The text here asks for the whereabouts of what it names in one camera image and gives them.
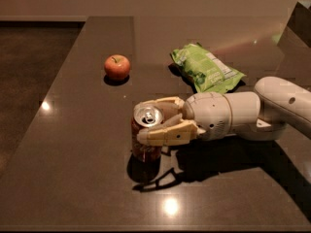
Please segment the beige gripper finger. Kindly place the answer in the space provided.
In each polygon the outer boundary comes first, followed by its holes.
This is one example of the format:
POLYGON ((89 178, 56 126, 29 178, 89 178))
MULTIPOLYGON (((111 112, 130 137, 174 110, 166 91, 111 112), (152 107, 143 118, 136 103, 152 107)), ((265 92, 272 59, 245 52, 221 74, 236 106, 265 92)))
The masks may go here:
POLYGON ((181 114, 171 117, 163 124, 151 127, 147 133, 147 143, 151 146, 180 146, 205 133, 192 119, 183 119, 181 114))
POLYGON ((134 106, 135 109, 151 105, 159 108, 164 117, 173 117, 182 112, 185 101, 178 96, 164 97, 156 100, 143 101, 134 106))

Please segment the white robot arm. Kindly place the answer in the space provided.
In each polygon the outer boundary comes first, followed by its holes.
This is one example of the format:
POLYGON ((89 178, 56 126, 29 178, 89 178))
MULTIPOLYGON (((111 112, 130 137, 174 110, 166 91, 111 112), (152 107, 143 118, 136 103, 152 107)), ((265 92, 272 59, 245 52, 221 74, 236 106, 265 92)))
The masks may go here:
POLYGON ((142 102, 135 110, 151 120, 159 109, 164 122, 137 134, 147 146, 180 146, 192 140, 219 140, 239 136, 251 141, 277 140, 290 125, 311 137, 311 92, 277 77, 257 81, 252 91, 196 93, 142 102))

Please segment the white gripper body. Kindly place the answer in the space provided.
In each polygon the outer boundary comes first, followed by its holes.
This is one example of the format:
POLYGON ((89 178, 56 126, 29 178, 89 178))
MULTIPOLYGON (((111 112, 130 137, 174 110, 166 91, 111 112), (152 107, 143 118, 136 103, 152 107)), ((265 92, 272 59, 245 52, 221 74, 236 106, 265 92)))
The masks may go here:
POLYGON ((231 109, 227 99, 216 92, 196 93, 183 107, 184 119, 198 127, 197 138, 205 141, 222 139, 231 126, 231 109))

